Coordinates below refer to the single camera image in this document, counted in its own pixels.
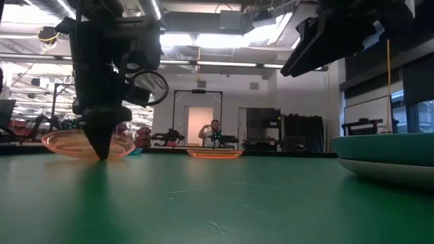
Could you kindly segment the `person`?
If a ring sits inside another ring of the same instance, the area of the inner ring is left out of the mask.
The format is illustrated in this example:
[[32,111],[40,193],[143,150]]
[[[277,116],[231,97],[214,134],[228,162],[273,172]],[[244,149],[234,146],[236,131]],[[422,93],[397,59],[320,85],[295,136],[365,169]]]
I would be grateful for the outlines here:
[[219,131],[220,122],[217,119],[212,120],[209,125],[204,125],[198,134],[198,137],[203,140],[203,146],[213,146],[212,137]]

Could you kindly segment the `white whiteboard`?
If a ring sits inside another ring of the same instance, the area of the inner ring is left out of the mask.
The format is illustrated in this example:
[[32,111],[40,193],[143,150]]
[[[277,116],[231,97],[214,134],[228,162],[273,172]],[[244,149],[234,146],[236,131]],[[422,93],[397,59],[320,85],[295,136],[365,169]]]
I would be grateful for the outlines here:
[[389,98],[383,96],[366,102],[359,102],[344,108],[345,123],[355,123],[358,122],[359,119],[382,119],[382,123],[378,124],[378,133],[390,131],[392,129],[392,124]]

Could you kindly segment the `ceiling light strip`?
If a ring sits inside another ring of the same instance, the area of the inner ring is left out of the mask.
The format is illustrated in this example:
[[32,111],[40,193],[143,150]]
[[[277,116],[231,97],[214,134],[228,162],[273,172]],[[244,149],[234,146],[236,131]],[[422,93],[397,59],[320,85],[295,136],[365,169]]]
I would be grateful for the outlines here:
[[227,67],[242,67],[255,68],[257,64],[247,62],[215,62],[215,61],[196,61],[198,66],[227,66]]

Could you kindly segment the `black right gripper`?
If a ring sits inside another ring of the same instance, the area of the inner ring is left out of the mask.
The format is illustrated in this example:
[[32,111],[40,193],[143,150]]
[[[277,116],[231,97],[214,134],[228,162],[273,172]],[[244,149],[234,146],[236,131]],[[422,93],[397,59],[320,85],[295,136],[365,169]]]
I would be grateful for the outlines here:
[[364,49],[376,32],[381,39],[405,35],[414,15],[406,0],[318,0],[317,16],[297,26],[300,42],[281,68],[297,77]]

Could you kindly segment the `large teal plastic plate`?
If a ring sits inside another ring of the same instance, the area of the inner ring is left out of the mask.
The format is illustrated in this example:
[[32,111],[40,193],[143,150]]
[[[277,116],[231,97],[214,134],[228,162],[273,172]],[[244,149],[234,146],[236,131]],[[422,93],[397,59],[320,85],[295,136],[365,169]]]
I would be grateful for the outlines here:
[[376,134],[331,139],[342,159],[434,167],[434,134]]

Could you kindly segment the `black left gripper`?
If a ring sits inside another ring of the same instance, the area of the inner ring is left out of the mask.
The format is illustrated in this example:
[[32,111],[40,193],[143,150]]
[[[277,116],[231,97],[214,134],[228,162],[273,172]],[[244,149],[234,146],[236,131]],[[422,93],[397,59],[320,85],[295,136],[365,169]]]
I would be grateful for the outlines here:
[[106,160],[113,130],[132,120],[131,110],[120,107],[122,102],[154,103],[151,90],[135,80],[157,72],[160,24],[148,16],[83,22],[65,17],[55,30],[70,39],[76,90],[73,113],[81,114],[84,134],[98,158]]

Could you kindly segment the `large white plastic plate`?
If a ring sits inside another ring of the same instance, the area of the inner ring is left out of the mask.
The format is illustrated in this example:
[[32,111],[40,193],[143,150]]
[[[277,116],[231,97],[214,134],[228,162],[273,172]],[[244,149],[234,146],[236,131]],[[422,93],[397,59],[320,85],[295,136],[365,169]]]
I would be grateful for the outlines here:
[[423,190],[434,191],[434,167],[338,159],[358,176]]

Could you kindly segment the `black curtain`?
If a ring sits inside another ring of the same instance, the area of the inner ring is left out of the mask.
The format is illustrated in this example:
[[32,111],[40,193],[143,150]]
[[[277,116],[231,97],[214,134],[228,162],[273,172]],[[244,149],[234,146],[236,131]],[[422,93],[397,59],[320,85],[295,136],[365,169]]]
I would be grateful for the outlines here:
[[298,114],[284,116],[283,150],[295,151],[297,144],[305,146],[312,153],[324,152],[322,117]]

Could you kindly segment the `black background rig frame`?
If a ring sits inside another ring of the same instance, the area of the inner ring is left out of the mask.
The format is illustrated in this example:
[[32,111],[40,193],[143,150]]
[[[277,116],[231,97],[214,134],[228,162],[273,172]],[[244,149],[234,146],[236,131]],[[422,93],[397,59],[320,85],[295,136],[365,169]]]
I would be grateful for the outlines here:
[[179,146],[203,146],[198,133],[214,119],[222,123],[223,92],[205,89],[175,89],[172,98],[171,128],[184,139]]

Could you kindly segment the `black perforated rack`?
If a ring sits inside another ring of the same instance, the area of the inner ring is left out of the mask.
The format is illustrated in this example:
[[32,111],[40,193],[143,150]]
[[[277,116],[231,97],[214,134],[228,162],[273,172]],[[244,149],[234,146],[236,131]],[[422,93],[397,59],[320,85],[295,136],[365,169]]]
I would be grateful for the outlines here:
[[342,125],[344,136],[360,136],[378,133],[378,125],[382,119],[360,118],[358,122],[345,123]]

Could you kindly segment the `black cabinet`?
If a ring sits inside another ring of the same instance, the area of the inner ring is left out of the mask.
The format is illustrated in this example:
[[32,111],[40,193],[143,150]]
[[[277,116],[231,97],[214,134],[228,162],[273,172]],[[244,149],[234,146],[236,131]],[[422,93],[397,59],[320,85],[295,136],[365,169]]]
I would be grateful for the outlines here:
[[244,149],[277,151],[282,141],[281,124],[279,108],[246,108]]

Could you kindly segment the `black table rig frame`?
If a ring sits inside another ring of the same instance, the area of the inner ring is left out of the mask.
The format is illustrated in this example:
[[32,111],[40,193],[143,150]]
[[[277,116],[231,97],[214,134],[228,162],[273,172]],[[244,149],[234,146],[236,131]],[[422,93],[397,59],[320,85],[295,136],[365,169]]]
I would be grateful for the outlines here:
[[[36,146],[29,145],[17,145],[17,144],[0,144],[0,156],[10,155],[36,155],[52,153],[49,149],[42,144]],[[173,154],[173,155],[187,155],[187,149],[181,148],[145,148],[141,152],[153,153],[153,154]],[[302,157],[302,158],[338,158],[338,155],[334,152],[278,152],[278,151],[263,151],[263,150],[247,150],[243,151],[243,156],[255,156],[255,157]]]

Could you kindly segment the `transparent orange small plate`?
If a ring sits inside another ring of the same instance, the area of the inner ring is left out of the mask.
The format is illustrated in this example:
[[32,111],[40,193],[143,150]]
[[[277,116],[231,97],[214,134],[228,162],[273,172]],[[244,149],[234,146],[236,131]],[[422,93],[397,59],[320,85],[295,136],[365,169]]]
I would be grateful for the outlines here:
[[[53,131],[41,139],[50,151],[78,159],[95,159],[99,157],[81,129]],[[118,159],[130,154],[136,145],[125,136],[113,134],[109,144],[108,159]]]
[[203,159],[236,159],[243,154],[240,150],[187,150],[192,157]]

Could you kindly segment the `green table mat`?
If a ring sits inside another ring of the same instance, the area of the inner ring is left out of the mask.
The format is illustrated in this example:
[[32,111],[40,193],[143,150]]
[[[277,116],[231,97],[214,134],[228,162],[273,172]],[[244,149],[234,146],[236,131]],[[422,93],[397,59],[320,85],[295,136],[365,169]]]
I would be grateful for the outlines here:
[[0,157],[0,244],[434,244],[434,194],[336,159]]

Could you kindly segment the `dark background monitor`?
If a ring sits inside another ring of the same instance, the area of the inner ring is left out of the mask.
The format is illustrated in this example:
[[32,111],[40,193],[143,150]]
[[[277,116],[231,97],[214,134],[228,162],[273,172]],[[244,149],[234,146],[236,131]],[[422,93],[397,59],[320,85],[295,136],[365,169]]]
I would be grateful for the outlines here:
[[0,126],[7,127],[11,120],[16,100],[0,100]]

